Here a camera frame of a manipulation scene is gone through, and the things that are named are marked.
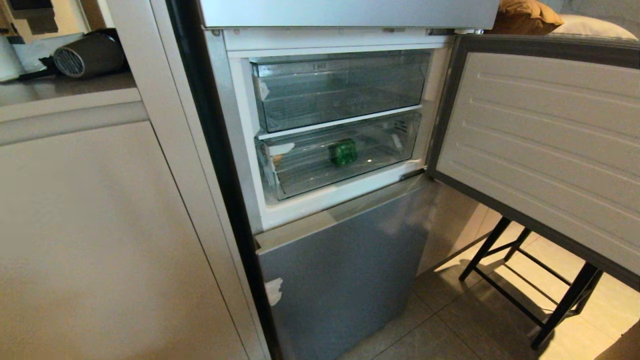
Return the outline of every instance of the beige floor tile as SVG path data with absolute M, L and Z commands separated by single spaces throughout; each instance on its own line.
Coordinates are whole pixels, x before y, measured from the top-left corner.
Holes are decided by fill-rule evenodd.
M 433 315 L 433 311 L 412 293 L 404 313 L 391 320 L 375 334 L 362 340 L 338 360 L 370 360 L 415 329 L 431 315 Z
M 515 240 L 520 232 L 522 232 L 522 229 L 522 225 L 512 223 L 504 231 L 494 247 L 498 247 Z M 522 247 L 528 247 L 530 244 L 533 244 L 538 237 L 539 236 L 537 234 L 531 234 L 527 240 L 525 240 Z M 481 241 L 480 243 L 475 244 L 473 247 L 467 249 L 433 271 L 428 271 L 418 276 L 413 284 L 414 292 L 433 311 L 439 311 L 448 305 L 451 301 L 480 281 L 480 276 L 474 272 L 467 277 L 465 282 L 460 282 L 458 277 L 469 264 L 469 261 L 474 257 L 476 252 L 480 249 L 482 243 L 483 242 Z M 480 262 L 481 269 L 486 273 L 490 273 L 496 266 L 500 266 L 502 264 L 500 259 L 505 255 L 506 250 L 482 259 Z
M 376 360 L 466 360 L 478 357 L 437 316 L 386 349 Z
M 584 260 L 545 238 L 540 238 L 536 243 L 527 247 L 527 251 L 570 281 L 584 264 Z M 522 269 L 521 264 L 525 263 L 516 257 L 512 261 L 515 262 L 513 267 L 518 269 Z M 567 289 L 566 285 L 545 271 L 535 274 L 535 269 L 533 269 L 528 271 L 528 274 L 532 279 L 535 279 L 534 282 L 539 284 L 540 288 L 554 294 L 556 300 L 561 299 Z M 612 276 L 604 274 L 587 306 L 579 316 L 610 337 L 617 338 L 640 319 L 640 293 Z
M 496 272 L 510 294 L 544 318 L 545 313 Z M 481 281 L 437 314 L 484 360 L 593 359 L 613 340 L 578 317 L 565 320 L 540 350 L 530 348 L 537 326 L 487 282 Z

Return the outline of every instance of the green object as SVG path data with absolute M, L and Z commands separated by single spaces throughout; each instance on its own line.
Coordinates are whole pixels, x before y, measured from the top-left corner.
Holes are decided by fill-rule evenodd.
M 358 159 L 356 142 L 353 139 L 342 139 L 329 145 L 331 162 L 337 167 L 343 167 Z

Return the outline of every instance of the freezer drawer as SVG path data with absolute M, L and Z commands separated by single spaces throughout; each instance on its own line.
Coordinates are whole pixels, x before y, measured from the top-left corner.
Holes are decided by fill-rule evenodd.
M 286 359 L 329 360 L 398 315 L 428 237 L 435 183 L 413 177 L 256 236 Z
M 420 113 L 257 140 L 266 193 L 283 200 L 411 158 Z
M 429 51 L 254 58 L 260 124 L 281 131 L 418 105 Z
M 431 173 L 607 271 L 640 275 L 637 43 L 462 43 Z

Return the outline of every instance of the white cabinet door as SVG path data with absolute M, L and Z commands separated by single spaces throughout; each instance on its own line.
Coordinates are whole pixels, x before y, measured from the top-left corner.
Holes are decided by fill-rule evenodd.
M 0 169 L 0 358 L 246 359 L 148 122 Z
M 637 287 L 640 46 L 466 37 L 430 174 Z

